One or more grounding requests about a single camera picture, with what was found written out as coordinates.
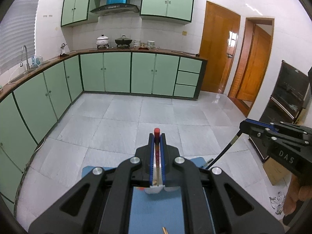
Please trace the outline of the person's right hand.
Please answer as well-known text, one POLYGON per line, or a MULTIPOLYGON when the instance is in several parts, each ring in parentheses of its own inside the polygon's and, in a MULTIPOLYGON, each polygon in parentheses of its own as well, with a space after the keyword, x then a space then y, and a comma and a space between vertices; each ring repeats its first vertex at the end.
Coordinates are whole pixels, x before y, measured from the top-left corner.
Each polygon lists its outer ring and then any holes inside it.
POLYGON ((292 214, 296 209, 296 203, 298 200, 306 201, 312 197, 311 185, 300 185, 298 177, 291 176, 288 192, 285 197, 283 212, 285 215, 292 214))

